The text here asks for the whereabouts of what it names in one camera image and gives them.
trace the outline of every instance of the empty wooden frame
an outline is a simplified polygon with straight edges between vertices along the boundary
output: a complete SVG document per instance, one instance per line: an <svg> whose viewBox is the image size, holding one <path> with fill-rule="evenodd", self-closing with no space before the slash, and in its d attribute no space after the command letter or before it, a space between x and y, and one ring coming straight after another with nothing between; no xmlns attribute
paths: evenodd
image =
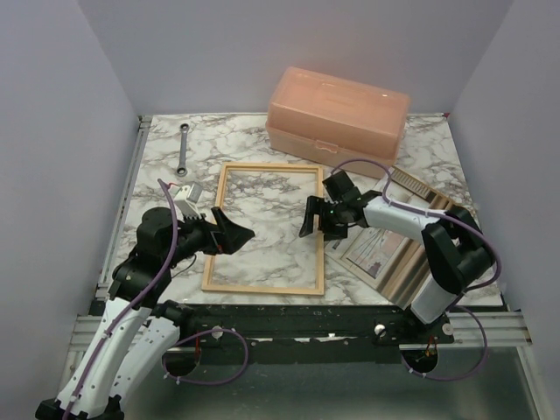
<svg viewBox="0 0 560 420"><path fill-rule="evenodd" d="M295 172L314 173L317 176L317 188L315 195L323 197L323 168L314 164L259 164L259 163L235 163L227 162L221 168L220 182L216 195L216 206L222 207L226 195L226 183L229 171L247 172ZM213 284L212 274L214 271L215 256L209 256L204 266L202 277L203 291L232 291L244 293L276 293L284 295L312 295L321 296L325 294L325 251L323 248L323 234L317 232L316 240L316 280L315 288L305 287L271 287L271 286L246 286L240 284Z"/></svg>

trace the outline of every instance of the translucent pink container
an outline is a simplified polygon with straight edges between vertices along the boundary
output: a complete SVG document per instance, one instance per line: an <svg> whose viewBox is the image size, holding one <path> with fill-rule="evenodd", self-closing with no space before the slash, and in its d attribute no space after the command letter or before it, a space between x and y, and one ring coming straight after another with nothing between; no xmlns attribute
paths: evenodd
<svg viewBox="0 0 560 420"><path fill-rule="evenodd" d="M351 158L392 165L409 105L406 94L290 67L270 100L270 146L330 166ZM371 164L345 169L382 175Z"/></svg>

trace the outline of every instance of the white marble surface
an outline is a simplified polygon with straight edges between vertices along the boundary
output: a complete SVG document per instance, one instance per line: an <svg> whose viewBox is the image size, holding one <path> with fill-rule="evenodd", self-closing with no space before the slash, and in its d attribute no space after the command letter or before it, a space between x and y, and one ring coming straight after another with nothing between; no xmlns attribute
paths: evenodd
<svg viewBox="0 0 560 420"><path fill-rule="evenodd" d="M209 208L215 201L222 163L309 163L272 150L264 128L265 122L266 115L255 114L155 116L115 263L122 261L134 246L136 227L142 214L152 207L166 206L165 198L159 191L158 178L178 184L191 179L199 181L205 188L199 200L199 208L206 209L209 213ZM175 174L181 123L191 126L186 160L189 173L185 178L178 178ZM473 209L449 126L442 116L409 117L397 165L458 203ZM228 188L225 212L232 220L257 230L257 237L238 256L218 256L216 281L311 287L315 275L310 263L314 242L296 239L305 205L299 200L312 193L310 180L301 178L301 175L292 177L286 174L253 172L244 175L237 172L234 176L236 178L232 181L235 187ZM351 175L351 178L362 191L373 188L377 182L358 175ZM256 200L255 196L266 199L260 199L257 204L250 203L249 201ZM282 255L280 251L287 249L289 243L297 244L297 252ZM238 260L238 265L232 264L234 258ZM199 304L389 304L387 299L329 258L325 259L323 297L203 292L200 284L204 261L205 257L200 255L191 269L175 277L160 300L173 299ZM188 262L182 262L175 271L182 270L187 264ZM501 297L498 288L491 286L470 293L462 303L501 305Z"/></svg>

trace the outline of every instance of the purple cable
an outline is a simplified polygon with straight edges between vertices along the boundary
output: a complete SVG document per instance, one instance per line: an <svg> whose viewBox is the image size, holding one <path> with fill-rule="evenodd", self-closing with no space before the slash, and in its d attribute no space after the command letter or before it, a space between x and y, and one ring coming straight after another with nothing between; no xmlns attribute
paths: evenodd
<svg viewBox="0 0 560 420"><path fill-rule="evenodd" d="M175 205L173 203L173 198L169 194L169 191L167 191L168 190L167 184L164 183L164 181L162 181L161 179L158 179L157 182L159 183L159 186L161 186L162 190L164 190L165 198L167 199L167 202L169 204L169 208L171 210L171 223L172 223L173 233L172 233L171 246L169 248L169 253L167 254L167 258L165 258L164 264L161 266L161 269L159 269L159 272L156 274L156 276L153 278L153 280L150 283L148 283L148 285L138 294L138 296L136 296L134 299L132 299L132 301L121 311L121 313L119 313L115 317L113 322L111 322L111 324L109 324L107 330L105 330L104 337L102 337L100 339L100 341L97 343L97 346L95 346L95 349L91 353L91 357L87 361L87 364L84 367L84 371L81 374L81 377L78 380L78 383L76 384L76 388L74 389L73 393L71 394L71 396L74 396L76 398L78 398L78 395L80 394L80 390L83 387L83 384L88 377L89 371L91 370L92 366L95 364L95 360L97 359L97 356L101 352L101 350L103 348L103 345L105 344L105 341L107 340L107 338L111 336L111 333L116 329L119 322L121 322L121 319L123 319L123 317L130 311L130 309L132 309L134 306L138 305L142 301L142 299L144 299L144 297L150 292L150 290L153 289L156 286L156 284L158 284L159 280L161 279L161 277L164 275L165 271L169 267L169 264L171 264L173 255L175 254L175 249L177 247L177 238L178 238L177 213L175 212ZM68 405L66 406L66 410L64 411L64 414L62 415L62 420L68 420L68 418L70 416L70 411L72 410L73 406L74 406L74 402L69 402L68 403Z"/></svg>
<svg viewBox="0 0 560 420"><path fill-rule="evenodd" d="M481 284L477 284L471 287L467 287L465 289L465 291L457 296L457 299L455 299L448 307L447 307L447 311L449 311L453 306L455 306L457 304L457 302L464 296L465 293L467 293L468 291L474 291L476 289L480 289L482 287L486 287L489 284L494 283L498 277L501 274L501 259L500 256L498 254L498 252L496 251L495 247L488 241L488 239L477 229L475 229L474 227L471 227L469 225L467 225L466 223L464 223L461 220L457 220L451 216L448 216L447 214L441 214L441 213L435 213L435 212L431 212L429 210L421 210L418 208L415 208L413 206L408 206L406 204L403 204L399 201L393 201L392 199L390 199L387 196L387 190L389 189L389 185L391 183L391 181L393 180L391 178L391 172L389 170L389 167L386 166L385 164L382 164L380 162L376 162L373 159L365 159L365 158L356 158L356 159L349 159L347 161L342 162L341 164L337 165L336 167L334 167L331 171L331 174L333 174L335 171L337 171L341 166L344 166L346 164L350 164L352 162L367 162L370 163L372 165L378 166L380 168L382 168L385 173L387 174L387 184L385 184L385 186L383 187L383 191L381 192L381 196L383 197L383 199L385 200L385 202L389 203L390 206L394 206L397 208L400 208L402 210L406 210L409 212L412 212L414 214L421 214L422 216L424 215L428 215L430 217L437 217L439 219L444 219L446 221L449 221L450 223L453 223L454 225L460 226L463 229L467 230L468 232L470 232L471 234L477 236L478 238L480 238L484 244L486 245L486 247L488 249L490 249L490 252L492 252L493 254L493 258L496 261L496 269L494 270L493 276L492 278L490 278L490 280L487 280ZM480 320L476 317L476 315L474 315L474 313L468 309L466 309L463 306L456 306L457 308L459 308L461 311L467 312L469 315L472 316L472 318L476 321L476 323L479 325L480 328L480 332L482 333L482 339L484 341L484 350L483 350L483 354L482 357L480 358L479 362L477 363L477 365L471 369L469 372L467 372L466 374L462 374L462 375L458 375L458 376L450 376L448 378L445 377L440 377L440 376L431 376L431 375L427 375L427 374L421 374L420 372L417 372L416 370L412 369L412 367L409 366L409 364L406 362L406 360L404 358L402 358L402 361L404 363L404 365L409 369L409 371L416 376L420 376L422 378L426 378L426 379L432 379L433 381L439 381L439 382L451 382L451 381L459 381L461 379L465 379L468 378L469 376L475 375L476 373L478 373L482 367L486 364L486 360L487 360L487 356L488 356L488 340L487 340L487 335L486 332L484 331L484 327L482 326L482 323L480 322Z"/></svg>
<svg viewBox="0 0 560 420"><path fill-rule="evenodd" d="M197 332L196 334L194 334L190 337L187 337L186 339L182 339L181 341L178 341L175 344L175 346L180 346L181 344L184 344L187 341L191 341L191 340L197 339L198 337L202 337L203 335L208 335L208 334L212 334L212 333L230 333L230 334L233 334L243 344L243 348L245 350L245 358L243 359L243 364L241 365L241 368L235 374L233 374L232 376L230 376L226 379L221 379L219 381L196 381L194 379L186 379L186 378L182 378L180 376L173 376L172 374L170 374L169 371L167 370L167 365L165 364L165 358L163 358L162 359L162 364L164 366L165 377L169 376L176 381L181 381L181 382L185 382L185 383L193 383L194 385L208 385L208 386L224 385L224 384L229 383L231 381L234 381L238 377L240 377L241 374L245 371L245 368L247 367L247 363L249 362L249 348L247 347L247 341L245 341L243 336L241 334L239 334L237 331L228 330L226 328L215 328L213 330L205 330L203 332Z"/></svg>
<svg viewBox="0 0 560 420"><path fill-rule="evenodd" d="M410 365L407 363L404 357L401 357L402 363L404 363L404 366L409 370L410 373L424 379L430 379L432 381L453 382L453 381L460 381L462 379L466 379L470 376L477 374L484 367L484 365L486 365L488 359L488 337L486 332L484 331L484 327L482 326L480 319L478 319L471 310L466 309L463 306L456 306L456 308L471 315L472 319L474 319L474 321L479 325L480 332L482 333L482 340L484 341L484 349L483 349L482 357L480 358L479 362L465 374L458 374L457 376L445 377L445 376L436 376L432 374L421 374L420 372L417 372L412 367L410 367Z"/></svg>

